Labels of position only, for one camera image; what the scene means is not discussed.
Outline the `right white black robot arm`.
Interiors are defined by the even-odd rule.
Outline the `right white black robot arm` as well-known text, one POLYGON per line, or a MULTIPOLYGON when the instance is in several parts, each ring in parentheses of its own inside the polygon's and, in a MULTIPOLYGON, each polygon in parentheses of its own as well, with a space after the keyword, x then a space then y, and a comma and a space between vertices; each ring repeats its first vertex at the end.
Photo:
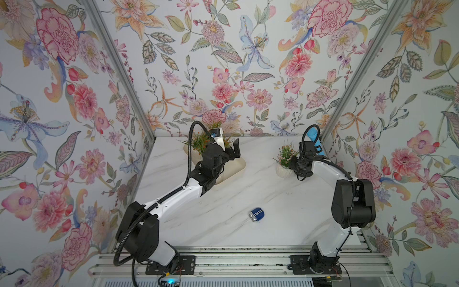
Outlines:
POLYGON ((330 224, 314 243, 308 266, 314 273, 324 273, 339 265, 339 254, 345 243, 360 228, 376 217, 374 188, 368 179, 352 177, 343 167, 328 159, 320 143, 320 127, 306 128, 299 143, 299 154, 289 162, 299 181, 317 175, 334 189, 330 224))

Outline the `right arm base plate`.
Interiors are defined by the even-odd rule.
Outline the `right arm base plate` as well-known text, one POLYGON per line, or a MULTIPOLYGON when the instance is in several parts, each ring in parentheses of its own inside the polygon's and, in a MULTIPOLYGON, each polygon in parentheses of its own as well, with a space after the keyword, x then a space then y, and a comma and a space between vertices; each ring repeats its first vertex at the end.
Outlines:
POLYGON ((294 275, 336 276, 342 274, 336 258, 319 255, 311 259, 309 255, 292 255, 289 259, 288 270, 293 271, 294 275))

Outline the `pink flower potted plant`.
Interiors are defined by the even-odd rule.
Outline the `pink flower potted plant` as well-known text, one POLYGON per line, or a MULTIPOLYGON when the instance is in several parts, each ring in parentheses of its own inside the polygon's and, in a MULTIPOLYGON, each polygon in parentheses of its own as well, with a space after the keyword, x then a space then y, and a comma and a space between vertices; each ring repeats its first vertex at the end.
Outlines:
POLYGON ((204 151, 206 150, 207 144, 210 143, 210 137, 207 135, 203 134, 193 134, 192 140, 191 140, 191 146, 192 150, 196 151, 199 153, 199 155, 202 155, 204 151))

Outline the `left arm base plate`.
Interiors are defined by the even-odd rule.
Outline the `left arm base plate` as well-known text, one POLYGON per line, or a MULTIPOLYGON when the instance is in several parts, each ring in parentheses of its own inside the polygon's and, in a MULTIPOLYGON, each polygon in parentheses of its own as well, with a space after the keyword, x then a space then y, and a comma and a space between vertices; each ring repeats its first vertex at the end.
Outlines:
POLYGON ((146 275, 194 275, 196 267, 196 256, 175 255, 172 261, 166 265, 160 265, 152 261, 147 264, 146 275))

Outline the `cream rectangular storage box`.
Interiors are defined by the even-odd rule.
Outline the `cream rectangular storage box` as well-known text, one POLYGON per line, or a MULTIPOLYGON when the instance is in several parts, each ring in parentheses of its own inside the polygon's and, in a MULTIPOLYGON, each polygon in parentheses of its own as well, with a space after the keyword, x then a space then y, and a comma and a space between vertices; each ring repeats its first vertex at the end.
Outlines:
POLYGON ((215 163, 215 143, 208 143, 202 155, 187 147, 187 171, 183 187, 191 186, 195 181, 203 190, 210 190, 214 186, 221 187, 225 182, 236 179, 246 168, 243 158, 228 161, 224 165, 215 163))

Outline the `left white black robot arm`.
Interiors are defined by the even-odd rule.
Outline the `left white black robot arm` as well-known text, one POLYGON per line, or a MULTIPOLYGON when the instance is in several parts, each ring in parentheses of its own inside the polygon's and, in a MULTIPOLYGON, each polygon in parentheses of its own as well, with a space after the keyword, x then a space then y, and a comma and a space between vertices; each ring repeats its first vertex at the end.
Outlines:
POLYGON ((205 195, 216 184, 224 172, 225 164, 240 158, 240 141, 233 141, 226 147, 224 133, 221 128, 208 130, 200 121, 190 125, 188 134, 188 158, 186 178, 174 190, 153 201, 140 204, 131 203, 116 233, 116 248, 113 265, 122 266, 131 263, 131 275, 135 275, 134 266, 147 264, 157 267, 160 272, 158 285, 164 286, 164 279, 180 270, 180 253, 167 243, 160 240, 160 224, 163 219, 185 206, 187 203, 205 195), (197 164, 192 162, 192 136, 194 128, 200 126, 209 138, 204 146, 202 159, 197 164))

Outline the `orange flower potted plant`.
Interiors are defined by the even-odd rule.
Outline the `orange flower potted plant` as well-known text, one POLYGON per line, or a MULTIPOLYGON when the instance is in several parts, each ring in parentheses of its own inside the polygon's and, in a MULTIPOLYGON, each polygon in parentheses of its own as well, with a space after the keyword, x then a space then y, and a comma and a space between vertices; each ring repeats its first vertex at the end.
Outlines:
POLYGON ((206 130, 203 130, 202 137, 205 143, 208 142, 224 142, 224 132, 220 122, 213 123, 210 126, 206 126, 206 130))

